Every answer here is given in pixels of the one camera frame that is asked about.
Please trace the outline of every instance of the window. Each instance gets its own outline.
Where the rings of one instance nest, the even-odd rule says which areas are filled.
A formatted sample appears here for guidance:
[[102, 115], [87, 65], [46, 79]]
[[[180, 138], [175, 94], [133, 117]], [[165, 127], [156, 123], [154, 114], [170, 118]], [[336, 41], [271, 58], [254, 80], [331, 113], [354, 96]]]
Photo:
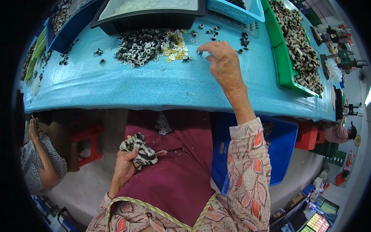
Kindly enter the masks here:
[[301, 232], [326, 232], [330, 225], [325, 218], [316, 213], [301, 230]]
[[328, 200], [325, 200], [321, 205], [321, 209], [325, 213], [335, 213], [336, 214], [339, 210], [339, 206], [335, 205], [332, 202], [329, 202]]

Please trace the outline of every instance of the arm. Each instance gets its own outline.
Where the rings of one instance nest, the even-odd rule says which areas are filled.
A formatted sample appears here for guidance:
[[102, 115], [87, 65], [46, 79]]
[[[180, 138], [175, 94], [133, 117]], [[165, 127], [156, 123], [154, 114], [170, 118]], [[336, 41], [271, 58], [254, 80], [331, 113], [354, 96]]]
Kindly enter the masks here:
[[344, 122], [345, 122], [345, 116], [343, 116], [342, 118], [341, 118], [341, 121], [339, 122], [339, 125], [338, 125], [338, 127], [342, 127], [343, 125], [344, 125]]
[[262, 124], [255, 116], [247, 86], [242, 80], [238, 55], [225, 41], [208, 42], [197, 50], [211, 53], [206, 58], [210, 61], [210, 72], [231, 103], [238, 124], [230, 128], [232, 140], [227, 159], [227, 210], [241, 231], [268, 229], [269, 154], [263, 139]]
[[50, 156], [40, 142], [39, 135], [37, 133], [37, 126], [34, 120], [30, 120], [29, 134], [44, 167], [39, 168], [39, 171], [42, 188], [45, 189], [58, 181], [58, 173], [55, 170], [55, 166], [52, 163]]
[[87, 232], [99, 231], [100, 229], [102, 231], [106, 230], [105, 215], [107, 208], [120, 189], [133, 177], [135, 167], [131, 160], [137, 155], [138, 148], [134, 148], [130, 153], [122, 151], [117, 153], [115, 173], [112, 178], [111, 187], [102, 200], [98, 214], [93, 218], [86, 229]]

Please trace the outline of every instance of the white floor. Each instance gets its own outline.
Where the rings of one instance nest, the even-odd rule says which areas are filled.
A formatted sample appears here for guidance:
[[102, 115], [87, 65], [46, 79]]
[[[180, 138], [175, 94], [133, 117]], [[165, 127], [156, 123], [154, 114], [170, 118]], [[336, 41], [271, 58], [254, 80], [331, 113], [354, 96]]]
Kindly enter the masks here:
[[[76, 173], [67, 173], [61, 183], [48, 197], [60, 208], [67, 207], [69, 213], [79, 222], [88, 225], [96, 215], [101, 200], [109, 190], [116, 161], [118, 146], [124, 139], [127, 110], [90, 110], [81, 111], [92, 120], [102, 120], [104, 132], [99, 147], [103, 159], [83, 166]], [[295, 149], [290, 166], [283, 182], [269, 188], [271, 213], [284, 208], [289, 200], [296, 197], [322, 168], [322, 156], [308, 151]]]

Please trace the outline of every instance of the green machine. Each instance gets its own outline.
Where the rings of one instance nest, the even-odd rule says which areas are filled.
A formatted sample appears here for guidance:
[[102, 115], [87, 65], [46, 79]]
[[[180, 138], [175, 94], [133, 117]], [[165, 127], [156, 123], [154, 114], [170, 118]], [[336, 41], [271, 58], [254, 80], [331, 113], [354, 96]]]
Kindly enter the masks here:
[[344, 50], [344, 49], [340, 49], [338, 51], [338, 54], [334, 54], [334, 55], [326, 56], [325, 54], [321, 54], [320, 58], [321, 58], [322, 67], [323, 67], [323, 71], [324, 71], [326, 79], [329, 79], [329, 73], [328, 73], [327, 68], [325, 68], [326, 66], [325, 61], [330, 58], [339, 57], [340, 63], [338, 63], [338, 68], [344, 70], [346, 74], [350, 73], [352, 67], [363, 68], [363, 66], [368, 66], [367, 61], [356, 60], [356, 59], [351, 60], [349, 58], [349, 55], [353, 55], [353, 54], [354, 52], [348, 52], [347, 50]]

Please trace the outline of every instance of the hat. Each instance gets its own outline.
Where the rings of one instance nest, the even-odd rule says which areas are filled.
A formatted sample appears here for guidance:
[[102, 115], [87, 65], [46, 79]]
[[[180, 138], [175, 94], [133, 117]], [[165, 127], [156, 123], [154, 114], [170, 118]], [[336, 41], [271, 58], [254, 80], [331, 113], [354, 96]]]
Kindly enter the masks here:
[[352, 136], [349, 137], [349, 139], [355, 139], [355, 137], [357, 136], [357, 128], [355, 126], [353, 126], [353, 121], [350, 122], [350, 124], [352, 125], [351, 126], [351, 129], [352, 129]]

